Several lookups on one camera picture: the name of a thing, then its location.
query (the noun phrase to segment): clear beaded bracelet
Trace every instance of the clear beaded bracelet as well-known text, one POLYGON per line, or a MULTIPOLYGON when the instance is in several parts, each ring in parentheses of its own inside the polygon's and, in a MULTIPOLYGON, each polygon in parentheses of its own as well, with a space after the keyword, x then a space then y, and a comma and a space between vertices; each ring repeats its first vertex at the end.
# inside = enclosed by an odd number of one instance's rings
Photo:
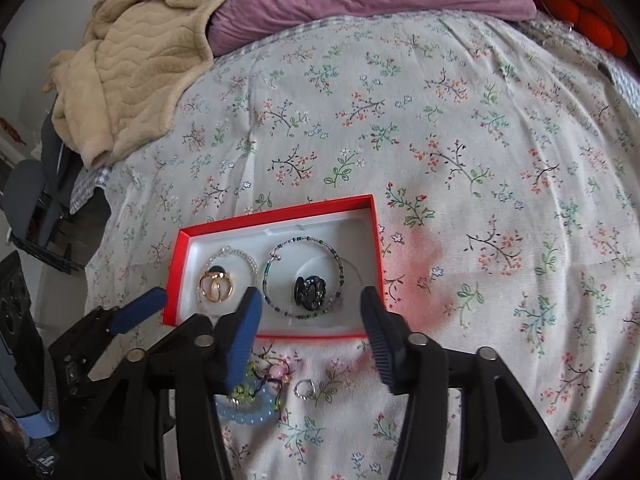
MULTIPOLYGON (((233 247, 223 247, 222 249, 220 249, 216 254, 214 254, 212 257, 210 257, 209 261, 207 262, 207 265, 205 265, 204 270, 202 271, 201 276, 206 275, 208 272, 211 272, 211 269, 215 268, 217 270, 222 270, 224 272, 224 269, 220 266, 214 266, 214 263, 217 259, 222 258, 222 256, 227 256, 228 254, 235 254, 236 256, 240 256, 244 261, 246 261, 249 264, 249 267, 251 267, 251 272, 254 276, 254 282, 253 285, 254 286, 258 286, 258 265, 255 263, 255 260, 251 257, 250 254, 245 253, 244 251, 241 251, 240 249, 235 249, 233 247)), ((202 279, 200 280, 200 284, 198 285, 198 302, 200 302, 200 305, 205 308, 206 306, 202 304, 202 298, 206 297, 206 294, 204 293, 204 290, 202 289, 202 279)))
POLYGON ((273 251, 271 251, 270 256, 271 258, 269 259, 266 266, 264 267, 264 277, 262 279, 262 293, 264 294, 264 299, 267 302, 267 304, 273 310, 275 310, 276 312, 279 312, 283 316, 293 317, 295 319, 310 319, 313 317, 318 317, 318 316, 321 316, 322 314, 326 314, 327 312, 329 312, 332 306, 334 306, 334 303, 340 300, 340 298, 342 297, 342 286, 344 285, 344 267, 342 266, 342 260, 340 259, 340 256, 338 256, 338 253, 335 252, 335 249, 332 248, 325 241, 319 240, 318 238, 314 238, 313 236, 295 236, 291 240, 287 240, 286 242, 276 245, 273 251), (282 257, 278 254, 278 250, 283 248, 285 245, 293 242, 315 242, 317 244, 320 244, 322 245, 322 247, 324 247, 331 253, 331 256, 338 263, 338 273, 339 273, 338 291, 326 301, 327 305, 322 310, 316 310, 314 312, 310 312, 309 314, 292 314, 291 312, 288 312, 287 310, 283 310, 279 306, 273 304, 273 301, 271 301, 271 298, 269 298, 269 295, 267 294, 267 279, 269 277, 269 269, 271 268, 271 264, 273 262, 279 262, 282 259, 282 257))

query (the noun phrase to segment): beige jacket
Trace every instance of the beige jacket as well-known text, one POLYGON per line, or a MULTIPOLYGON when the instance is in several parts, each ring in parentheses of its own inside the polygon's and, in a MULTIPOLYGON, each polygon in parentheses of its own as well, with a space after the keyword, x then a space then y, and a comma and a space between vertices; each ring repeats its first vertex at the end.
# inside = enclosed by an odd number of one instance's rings
POLYGON ((99 0, 78 52, 49 65, 53 125, 88 168, 172 127, 182 92, 213 64, 205 28, 225 0, 99 0))

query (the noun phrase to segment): bolt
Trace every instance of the bolt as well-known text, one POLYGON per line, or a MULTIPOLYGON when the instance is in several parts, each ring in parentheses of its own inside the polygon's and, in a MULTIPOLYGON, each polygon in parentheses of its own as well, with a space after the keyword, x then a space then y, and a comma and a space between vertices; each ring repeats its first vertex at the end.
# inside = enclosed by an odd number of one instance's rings
POLYGON ((414 346, 425 346, 429 342, 429 338, 422 332, 411 332, 407 341, 414 346))
POLYGON ((129 353, 127 353, 127 361, 130 363, 137 363, 142 360, 145 355, 146 352, 142 348, 134 348, 133 350, 129 350, 129 353))
POLYGON ((213 336, 209 335, 209 334, 202 334, 199 335, 196 339, 194 339, 194 343, 196 343, 196 346, 199 346, 201 348, 205 348, 207 346, 211 346, 213 345, 213 336))
POLYGON ((482 359, 486 359, 487 361, 495 361, 498 357, 498 354, 490 346, 483 346, 478 350, 478 353, 482 359))

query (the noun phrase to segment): gold ring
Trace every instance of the gold ring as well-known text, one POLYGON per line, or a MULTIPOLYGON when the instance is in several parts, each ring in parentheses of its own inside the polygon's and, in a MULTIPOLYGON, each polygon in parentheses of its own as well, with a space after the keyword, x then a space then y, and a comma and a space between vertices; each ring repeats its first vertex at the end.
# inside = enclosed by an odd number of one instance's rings
POLYGON ((198 288, 202 295, 209 301, 212 303, 220 303, 231 296, 234 291, 234 283, 231 281, 231 275, 228 272, 205 272, 200 279, 198 288), (202 285, 204 280, 211 280, 209 291, 202 285), (227 280, 229 282, 229 290, 225 294, 220 291, 220 280, 227 280))

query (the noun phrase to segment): white floral fabric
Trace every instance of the white floral fabric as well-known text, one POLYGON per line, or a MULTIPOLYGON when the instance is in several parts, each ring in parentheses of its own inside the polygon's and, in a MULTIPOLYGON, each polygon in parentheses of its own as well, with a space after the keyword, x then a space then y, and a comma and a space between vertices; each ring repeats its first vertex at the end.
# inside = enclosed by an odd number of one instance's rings
MULTIPOLYGON (((636 112, 563 42, 460 12, 298 27, 217 60, 114 167, 88 306, 165 285, 183 226, 372 193, 387 306, 446 348, 494 347, 586 480, 640 399, 639 148, 636 112)), ((169 330, 148 320, 96 374, 169 330)), ((258 340, 254 359, 290 381, 279 418, 223 422, 237 478, 386 478, 405 400, 366 341, 258 340)))

